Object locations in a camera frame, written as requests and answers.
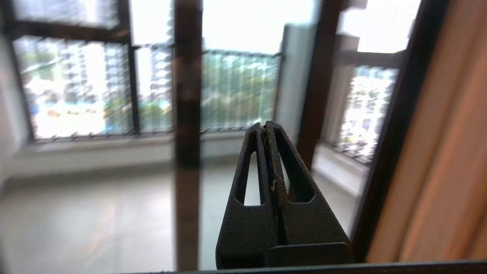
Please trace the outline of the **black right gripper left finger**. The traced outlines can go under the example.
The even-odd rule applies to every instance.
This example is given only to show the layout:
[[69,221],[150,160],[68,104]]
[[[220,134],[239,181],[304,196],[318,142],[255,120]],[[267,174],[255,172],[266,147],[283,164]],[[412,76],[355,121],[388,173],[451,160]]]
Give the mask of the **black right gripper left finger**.
[[[257,156],[259,205],[245,205],[252,154]],[[262,268],[266,253],[279,243],[274,202],[263,134],[260,124],[252,125],[242,142],[216,249],[217,269]]]

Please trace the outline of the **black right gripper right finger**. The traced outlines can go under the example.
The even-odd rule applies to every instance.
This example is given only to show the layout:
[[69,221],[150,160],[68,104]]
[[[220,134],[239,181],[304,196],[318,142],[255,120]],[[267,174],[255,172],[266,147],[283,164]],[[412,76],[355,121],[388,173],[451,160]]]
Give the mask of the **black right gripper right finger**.
[[346,232],[285,130],[268,121],[263,135],[278,231],[266,266],[354,263]]

